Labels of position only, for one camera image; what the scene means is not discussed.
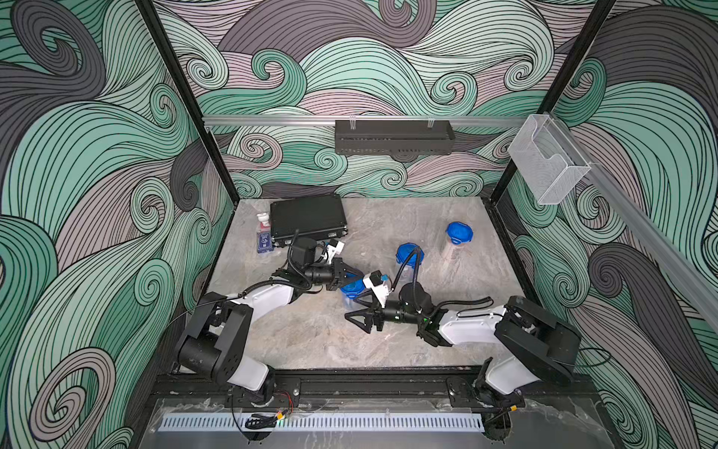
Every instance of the blue container lid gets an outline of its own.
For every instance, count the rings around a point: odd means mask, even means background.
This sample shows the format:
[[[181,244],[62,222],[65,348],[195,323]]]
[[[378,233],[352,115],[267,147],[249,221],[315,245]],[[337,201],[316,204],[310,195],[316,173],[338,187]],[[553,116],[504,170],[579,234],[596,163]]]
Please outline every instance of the blue container lid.
[[[411,253],[414,248],[416,248],[415,244],[403,244],[396,250],[396,263],[397,264],[403,264],[403,262],[406,260],[407,257],[409,257],[409,253]],[[419,265],[424,261],[424,252],[422,251],[419,255]],[[414,265],[416,263],[416,257],[412,257],[409,263],[411,268],[414,268]]]
[[[450,223],[447,228],[447,234],[449,234],[449,238],[454,245],[466,243],[474,238],[474,231],[472,231],[471,226],[460,221]]]
[[[348,274],[348,277],[357,277],[354,274]],[[358,280],[341,287],[340,290],[344,292],[349,298],[354,298],[364,291],[364,279],[359,278]]]

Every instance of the white bracket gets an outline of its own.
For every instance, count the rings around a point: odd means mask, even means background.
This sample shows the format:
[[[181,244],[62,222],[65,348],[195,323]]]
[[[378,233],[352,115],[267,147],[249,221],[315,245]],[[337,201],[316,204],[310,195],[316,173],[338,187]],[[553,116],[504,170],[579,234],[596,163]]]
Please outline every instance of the white bracket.
[[[379,304],[381,304],[381,308],[384,308],[386,305],[386,298],[389,297],[389,285],[388,285],[388,277],[386,275],[381,277],[381,284],[374,285],[371,282],[371,279],[369,278],[371,276],[370,274],[367,274],[364,276],[364,287],[371,288],[371,291],[374,292],[374,295],[376,296],[376,299],[379,301]]]
[[[338,241],[337,246],[327,245],[327,263],[331,264],[334,256],[338,256],[344,249],[344,242]]]

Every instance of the gray marble surface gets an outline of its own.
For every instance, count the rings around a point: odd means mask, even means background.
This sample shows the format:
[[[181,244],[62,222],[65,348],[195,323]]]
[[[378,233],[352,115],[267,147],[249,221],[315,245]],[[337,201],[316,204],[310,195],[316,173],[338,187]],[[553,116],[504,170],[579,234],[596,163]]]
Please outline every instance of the gray marble surface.
[[[266,279],[286,258],[286,249],[256,253],[256,214],[273,200],[243,200],[220,254],[209,291],[240,292]],[[419,281],[434,304],[491,296],[503,304],[522,295],[503,247],[479,198],[344,198],[349,235],[341,257],[365,273],[376,269],[394,277],[396,249],[407,241],[424,253]],[[448,251],[446,227],[462,221],[474,230],[466,247]],[[344,319],[359,305],[341,292],[302,295],[257,320],[245,354],[278,369],[377,366],[459,366],[480,364],[505,349],[498,344],[466,343],[432,348],[416,337],[416,326],[386,323],[382,332],[364,333]]]

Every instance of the cable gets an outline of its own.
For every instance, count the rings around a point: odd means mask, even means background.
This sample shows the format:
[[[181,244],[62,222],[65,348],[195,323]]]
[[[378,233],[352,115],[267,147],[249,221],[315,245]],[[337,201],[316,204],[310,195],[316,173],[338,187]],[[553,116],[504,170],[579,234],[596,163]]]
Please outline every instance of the cable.
[[[324,285],[322,285],[321,287],[319,287],[318,290],[307,290],[307,291],[304,292],[304,293],[306,293],[307,295],[316,295],[317,293],[321,293],[321,292],[323,291],[323,289],[324,289]]]
[[[414,259],[414,274],[411,276],[411,298],[413,299],[414,309],[423,315],[424,314],[422,311],[423,307],[421,309],[419,309],[419,307],[417,307],[418,305],[416,303],[416,281],[419,278],[419,253],[416,254],[416,258]]]
[[[292,397],[289,396],[289,393],[285,392],[284,390],[277,390],[277,393],[281,393],[284,396],[286,396],[287,399],[289,399],[289,411],[287,412],[288,415],[290,415],[294,411],[294,402],[292,401]]]
[[[574,365],[574,364],[567,364],[567,363],[562,362],[562,361],[560,361],[560,360],[556,360],[556,359],[553,358],[553,357],[549,357],[549,358],[550,358],[551,360],[555,361],[555,362],[558,363],[558,364],[561,364],[561,365],[564,365],[564,366],[570,366],[570,367],[572,367],[572,368],[595,368],[596,366],[601,366],[601,365],[607,364],[607,363],[608,363],[609,361],[611,361],[611,359],[613,358],[613,354],[611,354],[611,351],[609,351],[609,350],[607,350],[607,349],[604,349],[604,348],[580,348],[580,349],[578,350],[578,352],[581,352],[581,351],[589,351],[589,350],[598,351],[598,352],[603,352],[603,353],[605,353],[605,354],[608,354],[608,357],[606,357],[605,360],[602,360],[602,361],[598,362],[597,364],[593,364],[593,365]]]
[[[503,318],[503,315],[501,315],[500,313],[479,313],[479,314],[477,314],[477,315],[469,315],[469,316],[467,316],[467,317],[459,317],[459,316],[457,315],[457,318],[490,317],[490,316],[492,316],[492,315],[493,315],[493,316],[497,316],[497,317]]]
[[[261,413],[253,413],[252,416],[244,422],[244,427],[249,430],[260,430],[268,427],[276,427],[278,418],[276,415],[262,415]]]
[[[487,296],[487,297],[484,297],[484,298],[481,298],[480,300],[473,300],[473,301],[442,301],[442,302],[440,302],[439,304],[437,304],[436,306],[434,306],[434,310],[433,310],[431,313],[429,313],[429,316],[424,316],[424,321],[420,324],[421,329],[422,329],[422,330],[425,329],[425,328],[428,326],[429,322],[432,320],[432,318],[433,318],[433,317],[439,312],[439,310],[441,310],[441,308],[444,307],[445,305],[449,305],[449,304],[455,304],[455,305],[479,305],[479,304],[483,304],[484,302],[489,302],[489,301],[493,301],[493,299],[491,299],[491,297],[488,297],[488,296]]]
[[[461,318],[461,314],[464,313],[464,312],[472,312],[472,311],[474,311],[474,310],[485,310],[485,309],[488,309],[489,307],[491,307],[491,306],[493,305],[494,302],[493,302],[493,298],[492,298],[492,297],[487,296],[487,298],[489,298],[489,299],[491,300],[491,304],[485,305],[484,307],[474,307],[474,308],[471,308],[471,309],[460,310],[460,311],[456,314],[456,318]],[[474,316],[481,316],[481,315],[469,315],[469,316],[467,316],[466,318],[471,318],[471,317],[474,317]]]
[[[326,253],[327,253],[327,242],[323,241],[322,242],[322,253],[319,255],[319,258],[314,261],[314,263],[316,264],[316,263],[319,263],[320,261],[322,261],[324,259],[324,255]]]
[[[237,427],[237,430],[241,432],[242,427],[239,426],[237,418],[234,417],[234,385],[232,386],[232,389],[229,393],[229,410],[232,412],[232,421],[234,422],[234,425]]]
[[[304,274],[304,267],[302,267],[302,270],[299,270],[297,268],[297,266],[294,265],[294,261],[292,260],[292,252],[294,252],[294,241],[297,240],[298,235],[299,235],[299,228],[294,230],[294,235],[292,236],[292,242],[289,244],[289,249],[286,251],[286,262],[289,265],[289,268],[293,269],[307,283],[307,288],[301,288],[301,290],[309,290],[312,288],[312,285],[313,285],[312,281],[310,281],[309,278]]]
[[[479,304],[483,304],[484,302],[489,302],[489,301],[493,301],[493,299],[491,299],[491,298],[488,297],[488,296],[487,296],[487,297],[484,297],[484,298],[481,298],[480,300],[473,300],[473,301],[443,301],[443,302],[440,302],[439,304],[437,304],[437,305],[434,307],[434,311],[433,311],[431,314],[429,314],[429,316],[426,317],[426,318],[427,318],[427,319],[433,318],[434,315],[436,315],[436,314],[439,312],[439,309],[441,309],[441,308],[444,307],[445,305],[449,305],[449,304],[454,304],[454,305],[479,305]]]
[[[392,292],[394,290],[396,290],[396,285],[399,283],[399,278],[401,278],[401,273],[404,271],[404,268],[406,268],[406,265],[411,260],[411,256],[416,255],[416,262],[421,262],[421,260],[419,258],[419,254],[421,253],[421,248],[419,248],[419,245],[417,245],[417,244],[412,244],[412,245],[414,245],[414,249],[411,250],[411,252],[406,257],[406,259],[404,259],[404,262],[401,263],[401,267],[399,267],[399,271],[396,273],[396,278],[394,278],[394,282],[391,283],[391,291]]]
[[[167,323],[167,325],[166,325],[166,326],[164,327],[164,329],[162,330],[162,333],[164,333],[167,329],[169,329],[169,327],[170,327],[175,321],[179,320],[180,318],[182,318],[182,317],[185,316],[186,314],[192,312],[192,311],[193,311],[194,309],[196,309],[197,307],[202,307],[203,305],[209,305],[209,304],[217,304],[218,302],[225,302],[225,301],[234,300],[234,299],[236,299],[236,298],[234,298],[234,297],[232,297],[232,298],[230,298],[230,297],[224,297],[224,298],[222,298],[221,300],[209,301],[209,302],[203,302],[202,304],[197,304],[196,306],[191,307],[191,308],[185,310],[184,312],[180,313],[180,314],[177,315],[176,317],[174,317],[174,318],[172,319],[172,321],[170,321],[169,323]]]
[[[492,417],[489,418],[488,420],[484,421],[484,423],[483,423],[483,424],[484,424],[484,427],[485,427],[489,422],[496,421],[496,420],[497,420],[498,418],[500,418],[500,417],[505,417],[509,412],[512,412],[512,411],[514,411],[514,410],[516,410],[516,406],[515,406],[515,405],[512,405],[511,407],[506,407],[506,408],[505,408],[501,413],[499,413],[498,415],[492,416]]]

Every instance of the vent grille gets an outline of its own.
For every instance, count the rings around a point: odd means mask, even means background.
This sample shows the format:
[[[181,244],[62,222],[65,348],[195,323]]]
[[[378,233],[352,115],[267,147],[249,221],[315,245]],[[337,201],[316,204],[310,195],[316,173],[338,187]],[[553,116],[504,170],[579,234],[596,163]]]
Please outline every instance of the vent grille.
[[[242,430],[251,413],[235,413]],[[159,432],[236,432],[231,413],[169,413]],[[472,413],[294,413],[274,428],[274,432],[483,432],[481,416]]]

